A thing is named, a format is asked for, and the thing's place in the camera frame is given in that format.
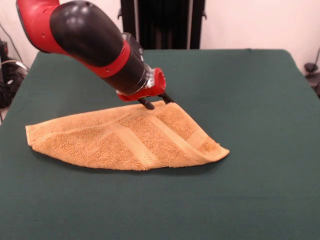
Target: red joint housing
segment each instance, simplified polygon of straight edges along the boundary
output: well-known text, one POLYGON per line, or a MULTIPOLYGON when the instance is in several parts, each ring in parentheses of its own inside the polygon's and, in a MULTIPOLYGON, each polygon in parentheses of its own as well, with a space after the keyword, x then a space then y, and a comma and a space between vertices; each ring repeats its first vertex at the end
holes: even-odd
POLYGON ((130 45, 123 41, 123 47, 119 56, 109 65, 92 66, 83 62, 83 64, 101 78, 108 78, 119 72, 127 63, 130 57, 130 45))
POLYGON ((142 88, 140 91, 131 95, 122 95, 119 93, 117 95, 121 100, 125 102, 130 102, 130 101, 136 101, 144 97, 153 97, 153 96, 161 95, 165 92, 165 89, 166 89, 165 75, 163 71, 157 67, 154 69, 154 86, 150 88, 142 88))

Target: table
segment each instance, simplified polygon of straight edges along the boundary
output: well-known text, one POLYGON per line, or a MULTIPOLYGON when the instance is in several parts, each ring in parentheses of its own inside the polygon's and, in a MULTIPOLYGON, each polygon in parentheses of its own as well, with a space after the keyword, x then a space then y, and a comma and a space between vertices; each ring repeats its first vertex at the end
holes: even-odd
POLYGON ((41 155, 25 125, 123 106, 75 60, 39 53, 0 127, 0 239, 320 236, 320 102, 284 50, 147 50, 167 92, 230 155, 147 172, 41 155))

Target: towel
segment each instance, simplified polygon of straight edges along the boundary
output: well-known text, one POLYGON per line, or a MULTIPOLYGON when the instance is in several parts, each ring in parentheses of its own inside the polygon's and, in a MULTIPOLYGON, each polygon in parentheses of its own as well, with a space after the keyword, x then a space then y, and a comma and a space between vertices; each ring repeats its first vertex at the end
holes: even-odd
POLYGON ((27 125, 36 152, 86 168, 146 171, 219 161, 229 154, 176 103, 132 104, 27 125))

